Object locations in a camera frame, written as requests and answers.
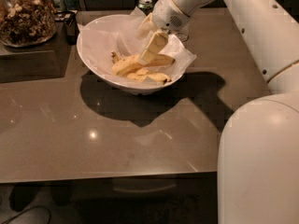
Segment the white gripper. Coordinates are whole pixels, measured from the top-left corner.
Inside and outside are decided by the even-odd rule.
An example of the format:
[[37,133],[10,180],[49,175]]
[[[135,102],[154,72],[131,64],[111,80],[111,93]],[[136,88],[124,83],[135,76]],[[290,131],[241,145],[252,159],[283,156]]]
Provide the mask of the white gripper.
[[145,46],[139,54],[138,62],[142,65],[151,63],[167,45],[168,34],[157,31],[158,28],[180,31],[189,22],[189,19],[189,16],[185,15],[173,0],[158,0],[152,14],[150,13],[136,30],[138,39],[143,39],[148,35]]

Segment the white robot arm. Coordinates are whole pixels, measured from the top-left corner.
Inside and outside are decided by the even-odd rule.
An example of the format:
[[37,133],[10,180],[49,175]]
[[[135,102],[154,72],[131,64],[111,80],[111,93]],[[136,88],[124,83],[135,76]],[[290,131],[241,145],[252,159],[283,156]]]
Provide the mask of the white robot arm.
[[[158,0],[139,28],[179,30],[215,0]],[[276,0],[223,0],[270,95],[227,121],[218,155],[219,224],[299,224],[299,25]]]

